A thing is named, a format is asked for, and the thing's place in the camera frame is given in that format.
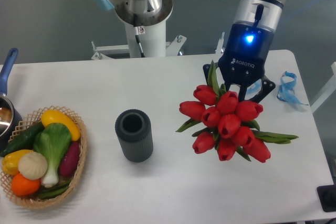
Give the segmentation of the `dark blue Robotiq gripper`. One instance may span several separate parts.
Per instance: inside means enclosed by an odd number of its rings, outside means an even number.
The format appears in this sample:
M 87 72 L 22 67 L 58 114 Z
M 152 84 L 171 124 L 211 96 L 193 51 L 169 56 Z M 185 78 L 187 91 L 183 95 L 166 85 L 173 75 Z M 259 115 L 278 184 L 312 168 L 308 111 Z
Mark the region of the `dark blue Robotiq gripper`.
M 260 81 L 261 90 L 245 96 L 246 100 L 260 103 L 276 87 L 274 82 L 264 76 L 265 62 L 273 37 L 272 32 L 261 28 L 233 24 L 224 54 L 218 63 L 203 65 L 207 85 L 214 92 L 227 92 L 232 84 L 248 88 Z M 217 80 L 218 68 L 224 79 L 224 84 L 221 85 Z

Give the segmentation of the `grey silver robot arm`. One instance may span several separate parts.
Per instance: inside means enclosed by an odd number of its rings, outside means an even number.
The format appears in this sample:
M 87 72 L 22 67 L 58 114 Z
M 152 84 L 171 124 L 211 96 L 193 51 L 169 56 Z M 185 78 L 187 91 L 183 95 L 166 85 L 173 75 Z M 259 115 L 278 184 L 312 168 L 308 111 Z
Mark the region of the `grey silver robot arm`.
M 172 0 L 95 0 L 103 9 L 114 9 L 125 25 L 132 58 L 164 57 L 172 46 L 166 44 L 166 20 Z M 227 44 L 217 63 L 224 85 L 239 87 L 238 99 L 261 81 L 261 90 L 252 98 L 263 100 L 275 84 L 265 76 L 265 61 L 286 0 L 240 0 Z

